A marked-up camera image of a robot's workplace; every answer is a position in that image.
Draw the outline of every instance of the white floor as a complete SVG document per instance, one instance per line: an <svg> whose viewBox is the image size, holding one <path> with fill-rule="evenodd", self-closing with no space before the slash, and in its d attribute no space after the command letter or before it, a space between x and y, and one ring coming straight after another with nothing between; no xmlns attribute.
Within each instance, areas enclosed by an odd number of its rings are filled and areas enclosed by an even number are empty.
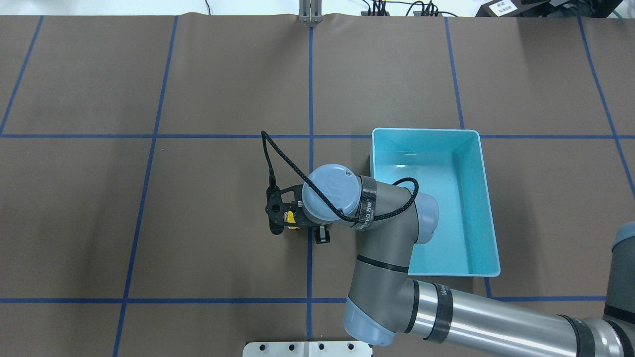
<svg viewBox="0 0 635 357"><path fill-rule="evenodd" d="M298 0L208 0L214 15L275 15L298 13ZM487 0L434 0L441 11L472 17ZM359 15L367 9L362 0L323 0L323 13ZM405 4L388 4L392 16L403 16ZM623 16L635 17L635 0L624 0L617 8ZM180 15L207 13L204 0L11 0L0 1L0 15Z"/></svg>

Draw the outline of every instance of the light blue joint cap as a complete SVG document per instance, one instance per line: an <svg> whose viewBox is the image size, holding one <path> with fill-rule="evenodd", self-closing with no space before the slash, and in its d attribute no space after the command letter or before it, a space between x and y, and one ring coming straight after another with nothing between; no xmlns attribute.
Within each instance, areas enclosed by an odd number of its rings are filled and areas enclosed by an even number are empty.
<svg viewBox="0 0 635 357"><path fill-rule="evenodd" d="M615 243L613 244L613 248L611 248L611 251L615 249L617 243L633 237L635 237L635 222L626 223L617 230L617 234L615 235Z"/></svg>
<svg viewBox="0 0 635 357"><path fill-rule="evenodd" d="M396 333L379 325L346 297L344 329L352 338L376 346L388 346Z"/></svg>
<svg viewBox="0 0 635 357"><path fill-rule="evenodd" d="M415 207L419 221L419 234L415 244L426 244L432 239L434 230L439 225L439 205L434 197L419 191L415 198Z"/></svg>
<svg viewBox="0 0 635 357"><path fill-rule="evenodd" d="M338 164L326 164L316 168L309 178L335 208L342 209L344 215L350 216L355 211L359 204L361 184L352 170ZM340 220L306 182L302 186L302 202L304 208L321 222Z"/></svg>

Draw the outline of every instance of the yellow object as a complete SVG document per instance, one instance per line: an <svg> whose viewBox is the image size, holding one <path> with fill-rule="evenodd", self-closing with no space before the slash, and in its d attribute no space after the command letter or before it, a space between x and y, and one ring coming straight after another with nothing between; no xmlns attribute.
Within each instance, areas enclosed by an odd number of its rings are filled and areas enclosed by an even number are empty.
<svg viewBox="0 0 635 357"><path fill-rule="evenodd" d="M284 221L286 223L295 223L295 217L293 216L293 212L287 211L284 213ZM299 227L287 227L288 229L300 229Z"/></svg>

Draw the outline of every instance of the black strap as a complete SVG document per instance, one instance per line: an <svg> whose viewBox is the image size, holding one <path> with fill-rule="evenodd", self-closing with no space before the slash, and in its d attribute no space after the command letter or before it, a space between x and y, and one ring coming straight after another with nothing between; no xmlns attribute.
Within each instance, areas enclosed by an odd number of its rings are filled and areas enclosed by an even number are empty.
<svg viewBox="0 0 635 357"><path fill-rule="evenodd" d="M618 325L615 321L604 319L611 327L613 331L615 331L615 335L617 335L617 339L620 340L622 345L622 350L624 352L624 357L635 357L635 351L633 351L633 345L631 344L631 339L628 337L626 332L622 329L620 325Z"/></svg>
<svg viewBox="0 0 635 357"><path fill-rule="evenodd" d="M448 337L450 326L452 325L452 316L454 315L454 299L452 298L452 290L445 285L433 284L437 289L437 315L432 325L432 331L426 341L443 343Z"/></svg>
<svg viewBox="0 0 635 357"><path fill-rule="evenodd" d="M575 333L576 357L595 357L595 339L591 328L578 318L572 318L567 315L558 315L564 317Z"/></svg>
<svg viewBox="0 0 635 357"><path fill-rule="evenodd" d="M419 283L416 280L413 280L412 282L415 284L415 299L412 302L410 322L403 333L410 333L410 331L412 331L412 328L415 326L415 320L417 319L417 311L419 310Z"/></svg>
<svg viewBox="0 0 635 357"><path fill-rule="evenodd" d="M379 260L370 259L370 258L365 257L365 256L360 255L360 254L358 254L358 260L360 262L364 262L364 263L370 264L372 266L376 266L376 267L380 267L380 268L384 268L384 269L388 269L388 270L393 270L393 271L398 271L400 273L407 273L408 272L408 267L396 266L394 264L388 264L388 263L380 262Z"/></svg>
<svg viewBox="0 0 635 357"><path fill-rule="evenodd" d="M377 202L377 181L368 176L359 176L361 180L361 195L357 210L357 223L352 228L364 232L375 219L375 203Z"/></svg>
<svg viewBox="0 0 635 357"><path fill-rule="evenodd" d="M618 320L635 324L635 314L630 311L622 310L611 305L604 305L604 314Z"/></svg>

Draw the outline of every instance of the black rubber ring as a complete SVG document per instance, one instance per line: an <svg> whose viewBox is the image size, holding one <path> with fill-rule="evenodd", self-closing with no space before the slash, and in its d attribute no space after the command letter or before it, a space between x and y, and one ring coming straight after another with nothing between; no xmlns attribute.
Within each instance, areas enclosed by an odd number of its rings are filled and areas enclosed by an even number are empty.
<svg viewBox="0 0 635 357"><path fill-rule="evenodd" d="M360 255L360 254L358 254L358 260L360 262L364 262L364 263L370 264L372 266L376 266L376 267L380 267L380 268L384 268L384 269L388 269L388 270L394 270L394 271L398 271L400 273L407 273L408 272L408 267L395 266L395 265L392 265L392 264L380 262L379 260L370 259L370 258L367 258L367 257L365 257L363 255Z"/></svg>
<svg viewBox="0 0 635 357"><path fill-rule="evenodd" d="M417 311L419 310L419 283L416 280L412 281L415 284L415 300L412 302L412 314L410 315L410 322L408 327L403 333L410 333L415 326L415 320L417 319Z"/></svg>
<svg viewBox="0 0 635 357"><path fill-rule="evenodd" d="M576 357L595 357L595 339L591 328L578 318L572 318L567 315L558 315L564 317L575 333Z"/></svg>
<svg viewBox="0 0 635 357"><path fill-rule="evenodd" d="M622 329L620 325L618 325L615 321L604 319L611 327L617 338L620 340L622 344L622 350L624 352L624 357L635 357L635 351L633 351L633 345L631 344L631 339L626 335L626 332Z"/></svg>
<svg viewBox="0 0 635 357"><path fill-rule="evenodd" d="M635 314L630 311L618 309L611 305L604 305L604 314L618 320L635 324Z"/></svg>
<svg viewBox="0 0 635 357"><path fill-rule="evenodd" d="M454 315L454 299L452 290L445 285L433 284L437 289L437 315L426 341L443 343L450 333L452 316Z"/></svg>

